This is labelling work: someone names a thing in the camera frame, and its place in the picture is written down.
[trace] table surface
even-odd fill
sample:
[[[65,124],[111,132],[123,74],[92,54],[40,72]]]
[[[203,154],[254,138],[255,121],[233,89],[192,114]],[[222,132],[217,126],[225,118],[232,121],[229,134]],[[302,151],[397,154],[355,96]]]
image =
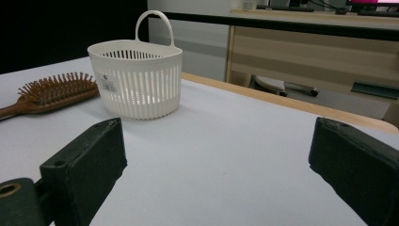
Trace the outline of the table surface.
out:
[[[68,72],[92,74],[88,57],[0,75],[0,107],[16,101],[21,85]],[[184,78],[198,81],[182,81],[177,111],[122,119],[128,167],[91,225],[365,225],[310,169],[318,115],[232,92],[241,89],[233,85],[216,89],[199,83],[215,84],[207,79]],[[39,180],[41,163],[115,117],[97,98],[0,121],[0,181]],[[354,126],[399,149],[398,135]]]

